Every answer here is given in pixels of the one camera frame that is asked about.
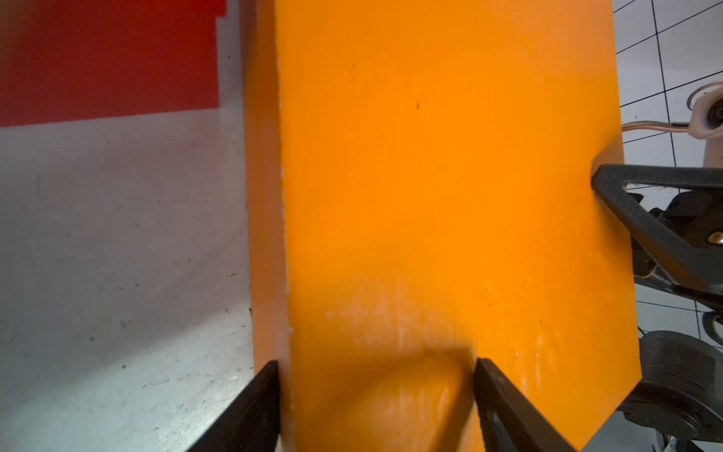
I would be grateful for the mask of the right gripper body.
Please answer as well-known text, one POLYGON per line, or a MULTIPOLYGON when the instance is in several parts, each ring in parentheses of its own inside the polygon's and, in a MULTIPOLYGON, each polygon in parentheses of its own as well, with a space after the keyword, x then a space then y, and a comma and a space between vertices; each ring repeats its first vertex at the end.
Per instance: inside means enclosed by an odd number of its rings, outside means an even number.
MULTIPOLYGON (((676 195, 668 207, 653 207, 650 214, 695 249, 711 252, 717 261, 712 268, 722 278, 722 190, 693 189, 676 195)), ((711 294, 676 282, 633 237, 633 264, 638 284, 676 294, 711 294)))

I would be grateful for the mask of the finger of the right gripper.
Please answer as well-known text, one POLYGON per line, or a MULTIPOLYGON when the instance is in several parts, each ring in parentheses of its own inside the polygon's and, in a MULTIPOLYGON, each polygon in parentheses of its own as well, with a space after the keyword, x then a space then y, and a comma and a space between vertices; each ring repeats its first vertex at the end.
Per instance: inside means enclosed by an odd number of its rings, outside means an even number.
POLYGON ((595 194, 670 278, 696 289, 710 290, 711 294, 676 294, 653 289, 694 299, 709 308, 720 308, 722 278, 718 279, 712 268, 717 259, 711 252, 688 245, 656 220, 641 205, 642 198, 626 190, 630 184, 679 188, 682 192, 722 190, 721 169, 606 164, 591 179, 595 194))

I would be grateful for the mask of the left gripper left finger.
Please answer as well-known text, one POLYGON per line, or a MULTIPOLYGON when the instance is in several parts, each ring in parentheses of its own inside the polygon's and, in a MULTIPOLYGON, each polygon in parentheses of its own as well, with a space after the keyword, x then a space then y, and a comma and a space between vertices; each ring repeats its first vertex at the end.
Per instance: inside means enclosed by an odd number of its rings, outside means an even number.
POLYGON ((280 436, 279 366, 270 361, 188 451, 269 452, 280 436))

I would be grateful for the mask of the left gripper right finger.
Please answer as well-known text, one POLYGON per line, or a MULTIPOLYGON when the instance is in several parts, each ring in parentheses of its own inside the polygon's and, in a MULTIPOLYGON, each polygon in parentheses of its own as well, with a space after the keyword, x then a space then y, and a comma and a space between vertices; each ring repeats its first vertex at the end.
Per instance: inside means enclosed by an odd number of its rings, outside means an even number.
POLYGON ((488 451, 574 450, 490 359, 476 360, 474 400, 488 451))

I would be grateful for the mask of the orange shoebox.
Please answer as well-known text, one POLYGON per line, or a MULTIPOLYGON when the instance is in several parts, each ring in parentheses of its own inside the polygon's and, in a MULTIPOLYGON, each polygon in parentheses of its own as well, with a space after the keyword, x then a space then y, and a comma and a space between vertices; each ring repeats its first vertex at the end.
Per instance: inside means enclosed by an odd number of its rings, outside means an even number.
POLYGON ((640 378, 608 1, 254 1, 254 361, 287 451, 479 451, 488 358, 573 446, 640 378))

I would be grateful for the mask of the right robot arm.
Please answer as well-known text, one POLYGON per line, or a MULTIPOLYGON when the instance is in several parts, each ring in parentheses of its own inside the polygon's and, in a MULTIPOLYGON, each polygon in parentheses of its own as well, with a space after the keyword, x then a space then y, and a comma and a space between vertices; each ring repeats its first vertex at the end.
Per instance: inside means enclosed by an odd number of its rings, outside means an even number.
POLYGON ((591 186, 629 231, 635 281, 706 307, 710 343, 675 331, 639 339, 642 378, 619 405, 661 451, 722 441, 722 171, 606 164, 591 186))

